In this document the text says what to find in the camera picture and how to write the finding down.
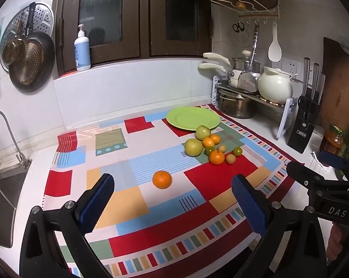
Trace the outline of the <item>person's right hand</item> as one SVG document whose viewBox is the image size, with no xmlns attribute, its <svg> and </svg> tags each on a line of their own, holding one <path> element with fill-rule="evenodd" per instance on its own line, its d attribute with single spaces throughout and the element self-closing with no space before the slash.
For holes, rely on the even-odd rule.
<svg viewBox="0 0 349 278">
<path fill-rule="evenodd" d="M 333 223 L 326 248 L 326 257 L 328 260 L 336 260 L 343 250 L 343 241 L 348 235 L 348 230 L 337 223 Z"/>
</svg>

